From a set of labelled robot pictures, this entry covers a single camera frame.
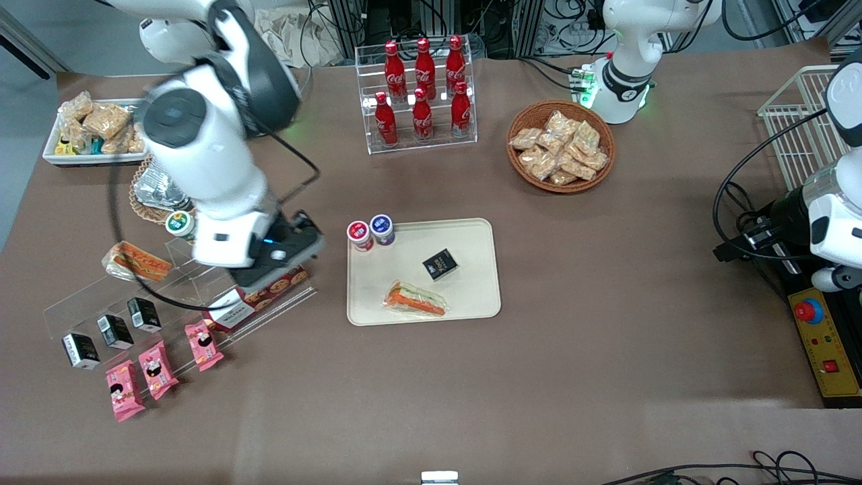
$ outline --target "pink snack package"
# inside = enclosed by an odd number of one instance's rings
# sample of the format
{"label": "pink snack package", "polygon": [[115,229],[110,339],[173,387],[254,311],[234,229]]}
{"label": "pink snack package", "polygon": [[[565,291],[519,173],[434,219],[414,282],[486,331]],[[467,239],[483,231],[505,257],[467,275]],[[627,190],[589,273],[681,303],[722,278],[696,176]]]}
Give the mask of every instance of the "pink snack package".
{"label": "pink snack package", "polygon": [[185,326],[185,336],[189,338],[191,354],[195,357],[197,368],[204,370],[216,365],[224,358],[224,354],[218,351],[216,341],[203,321]]}
{"label": "pink snack package", "polygon": [[138,362],[141,363],[153,399],[162,397],[171,386],[179,383],[168,367],[164,342],[156,343],[150,350],[140,354]]}
{"label": "pink snack package", "polygon": [[106,373],[110,388],[110,404],[114,408],[117,423],[135,416],[146,409],[141,402],[141,393],[134,381],[134,364],[126,361]]}

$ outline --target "red lid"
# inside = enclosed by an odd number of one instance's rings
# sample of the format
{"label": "red lid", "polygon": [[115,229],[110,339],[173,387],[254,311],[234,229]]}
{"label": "red lid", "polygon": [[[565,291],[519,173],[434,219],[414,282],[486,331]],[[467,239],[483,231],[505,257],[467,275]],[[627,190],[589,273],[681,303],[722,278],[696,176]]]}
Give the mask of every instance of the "red lid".
{"label": "red lid", "polygon": [[351,241],[363,243],[367,241],[370,236],[371,232],[368,230],[368,224],[362,221],[354,221],[347,226],[347,237],[349,237]]}

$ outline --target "blue lid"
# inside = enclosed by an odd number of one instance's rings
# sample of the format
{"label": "blue lid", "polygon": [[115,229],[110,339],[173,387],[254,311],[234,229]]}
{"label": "blue lid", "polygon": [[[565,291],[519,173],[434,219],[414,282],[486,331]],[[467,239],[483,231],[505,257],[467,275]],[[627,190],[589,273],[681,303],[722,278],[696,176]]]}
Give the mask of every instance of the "blue lid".
{"label": "blue lid", "polygon": [[392,219],[385,214],[378,214],[372,219],[371,227],[374,234],[387,234],[392,230]]}

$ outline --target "aluminum foil package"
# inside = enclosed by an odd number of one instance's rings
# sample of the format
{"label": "aluminum foil package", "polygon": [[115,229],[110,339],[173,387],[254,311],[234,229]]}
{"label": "aluminum foil package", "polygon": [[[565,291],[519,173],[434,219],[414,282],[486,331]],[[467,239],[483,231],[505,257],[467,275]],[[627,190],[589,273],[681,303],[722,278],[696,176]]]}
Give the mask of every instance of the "aluminum foil package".
{"label": "aluminum foil package", "polygon": [[165,211],[188,211],[191,200],[179,190],[165,169],[153,160],[134,183],[134,196],[143,205]]}

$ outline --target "yellow control panel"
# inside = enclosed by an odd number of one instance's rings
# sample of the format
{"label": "yellow control panel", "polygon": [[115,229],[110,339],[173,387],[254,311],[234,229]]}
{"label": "yellow control panel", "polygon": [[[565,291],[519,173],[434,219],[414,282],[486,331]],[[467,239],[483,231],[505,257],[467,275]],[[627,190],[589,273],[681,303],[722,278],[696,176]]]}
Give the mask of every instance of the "yellow control panel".
{"label": "yellow control panel", "polygon": [[823,293],[810,288],[787,300],[823,397],[862,395]]}

